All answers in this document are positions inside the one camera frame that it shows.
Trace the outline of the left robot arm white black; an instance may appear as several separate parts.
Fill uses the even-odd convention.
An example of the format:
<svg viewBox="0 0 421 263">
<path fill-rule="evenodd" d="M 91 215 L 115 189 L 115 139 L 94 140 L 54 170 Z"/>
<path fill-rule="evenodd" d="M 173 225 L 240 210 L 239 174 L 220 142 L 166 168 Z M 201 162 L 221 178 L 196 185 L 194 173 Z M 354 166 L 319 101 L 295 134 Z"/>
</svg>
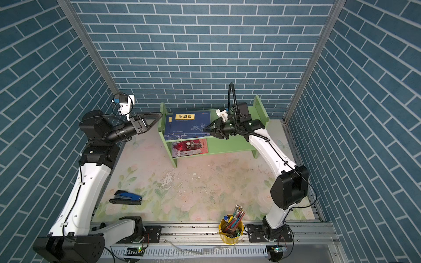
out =
<svg viewBox="0 0 421 263">
<path fill-rule="evenodd" d="M 124 217 L 118 222 L 93 229 L 96 203 L 116 164 L 119 142 L 148 132 L 162 113 L 143 113 L 119 126 L 109 115 L 93 110 L 82 117 L 80 130 L 88 138 L 78 162 L 78 175 L 71 194 L 56 222 L 45 237 L 37 237 L 33 250 L 50 263 L 96 263 L 103 251 L 121 240 L 142 243 L 148 238 L 141 217 Z"/>
</svg>

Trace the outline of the red pink Hamlet book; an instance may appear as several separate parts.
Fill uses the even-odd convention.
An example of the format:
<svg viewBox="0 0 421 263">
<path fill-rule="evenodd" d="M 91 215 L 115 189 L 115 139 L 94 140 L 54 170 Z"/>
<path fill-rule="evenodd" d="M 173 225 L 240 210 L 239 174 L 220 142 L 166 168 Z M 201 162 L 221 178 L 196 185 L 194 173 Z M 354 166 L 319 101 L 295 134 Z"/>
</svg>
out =
<svg viewBox="0 0 421 263">
<path fill-rule="evenodd" d="M 173 142 L 171 146 L 172 157 L 186 157 L 209 153 L 206 139 L 195 139 Z"/>
</svg>

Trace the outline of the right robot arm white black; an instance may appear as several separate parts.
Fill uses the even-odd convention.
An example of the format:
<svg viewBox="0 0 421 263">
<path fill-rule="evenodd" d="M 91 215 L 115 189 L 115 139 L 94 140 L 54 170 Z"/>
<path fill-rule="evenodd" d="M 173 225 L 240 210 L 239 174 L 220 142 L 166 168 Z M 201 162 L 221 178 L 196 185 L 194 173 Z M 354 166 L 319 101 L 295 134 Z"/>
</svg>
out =
<svg viewBox="0 0 421 263">
<path fill-rule="evenodd" d="M 253 119 L 246 103 L 216 110 L 217 119 L 203 129 L 218 139 L 228 140 L 240 135 L 263 157 L 275 176 L 270 189 L 273 204 L 263 218 L 263 235 L 269 242 L 284 237 L 292 240 L 292 231 L 287 228 L 286 218 L 292 209 L 299 208 L 307 197 L 309 172 L 302 165 L 297 166 L 273 142 L 265 125 Z"/>
</svg>

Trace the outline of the blue book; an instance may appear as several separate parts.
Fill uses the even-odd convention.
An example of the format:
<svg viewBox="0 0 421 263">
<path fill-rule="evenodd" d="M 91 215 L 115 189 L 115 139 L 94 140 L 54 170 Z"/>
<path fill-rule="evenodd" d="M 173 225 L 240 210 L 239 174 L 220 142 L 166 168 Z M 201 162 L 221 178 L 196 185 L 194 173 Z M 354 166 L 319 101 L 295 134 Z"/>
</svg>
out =
<svg viewBox="0 0 421 263">
<path fill-rule="evenodd" d="M 209 111 L 174 112 L 166 116 L 165 140 L 209 137 L 203 130 L 211 123 Z"/>
</svg>

